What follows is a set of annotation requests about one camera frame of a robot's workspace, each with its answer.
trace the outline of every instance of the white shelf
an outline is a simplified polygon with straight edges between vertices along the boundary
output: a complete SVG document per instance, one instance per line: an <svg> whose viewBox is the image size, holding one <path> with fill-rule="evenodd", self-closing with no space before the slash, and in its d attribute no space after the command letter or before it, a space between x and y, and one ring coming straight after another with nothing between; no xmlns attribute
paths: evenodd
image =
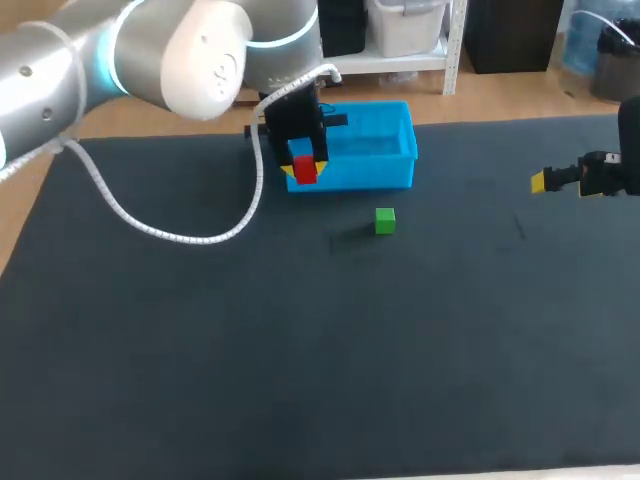
<svg viewBox="0 0 640 480"><path fill-rule="evenodd" d="M447 6L443 32L438 46L431 53L410 55L407 57L385 58L367 35L367 44L363 52L342 57L327 58L340 73L345 75L394 72L420 72L425 70L444 70L443 95L453 95L458 79L458 65L462 50L462 36L467 15L468 0L451 0Z"/></svg>
<svg viewBox="0 0 640 480"><path fill-rule="evenodd" d="M328 58L327 62L333 63L345 75L444 70L447 63L447 39L442 36L431 53L386 58L380 55L373 40L367 38L367 46L363 52Z"/></svg>

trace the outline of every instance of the blue plastic container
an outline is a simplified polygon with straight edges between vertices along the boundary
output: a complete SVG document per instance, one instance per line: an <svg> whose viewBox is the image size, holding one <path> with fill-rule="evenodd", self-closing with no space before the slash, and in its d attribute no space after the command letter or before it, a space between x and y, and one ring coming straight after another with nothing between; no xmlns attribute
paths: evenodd
<svg viewBox="0 0 640 480"><path fill-rule="evenodd" d="M574 11L587 10L609 21L640 17L639 0L577 0ZM577 13L571 17L562 63L569 71L591 76L598 62L598 38L605 23Z"/></svg>
<svg viewBox="0 0 640 480"><path fill-rule="evenodd" d="M315 185L298 185L287 175L290 192L405 189L413 185L418 158L411 112L405 102L342 103L349 125L327 129L329 163ZM294 157L311 155L309 139L289 142Z"/></svg>

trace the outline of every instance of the black table mat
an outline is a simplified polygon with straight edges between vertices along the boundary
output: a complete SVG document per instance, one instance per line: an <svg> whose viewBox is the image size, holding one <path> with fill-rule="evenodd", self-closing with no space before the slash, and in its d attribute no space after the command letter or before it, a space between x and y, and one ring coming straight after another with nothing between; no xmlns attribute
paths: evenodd
<svg viewBox="0 0 640 480"><path fill-rule="evenodd" d="M640 201L530 195L615 117L416 128L404 192L148 238L58 158L0 278L0 478L315 479L640 461ZM253 191L239 136L85 143L158 228ZM398 231L375 238L376 207Z"/></svg>

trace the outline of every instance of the wooden floor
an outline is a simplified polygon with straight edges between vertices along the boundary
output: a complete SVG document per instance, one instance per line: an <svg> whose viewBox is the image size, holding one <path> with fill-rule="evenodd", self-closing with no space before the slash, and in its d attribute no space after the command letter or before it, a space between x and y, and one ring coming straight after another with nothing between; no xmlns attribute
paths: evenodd
<svg viewBox="0 0 640 480"><path fill-rule="evenodd" d="M326 89L325 102L405 100L416 124L484 122L535 117L614 113L617 107L578 91L565 93L557 70L545 73L478 76L464 62L454 96L440 95L443 74L427 72L406 85L381 86L377 76L350 77L341 88ZM255 98L243 92L242 99ZM239 133L249 123L251 108L234 108L215 122L194 122L140 101L123 98L92 112L85 119L81 138L113 136L191 135ZM0 272L11 255L50 158L34 161L11 182L0 187Z"/></svg>

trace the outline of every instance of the trash can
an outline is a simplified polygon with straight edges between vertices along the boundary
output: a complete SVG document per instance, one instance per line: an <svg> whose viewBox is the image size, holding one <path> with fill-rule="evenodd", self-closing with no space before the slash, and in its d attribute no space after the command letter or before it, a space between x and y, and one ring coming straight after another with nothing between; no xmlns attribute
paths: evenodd
<svg viewBox="0 0 640 480"><path fill-rule="evenodd" d="M614 23L636 45L609 26L602 30L591 93L603 100L623 102L640 95L640 20L622 19Z"/></svg>

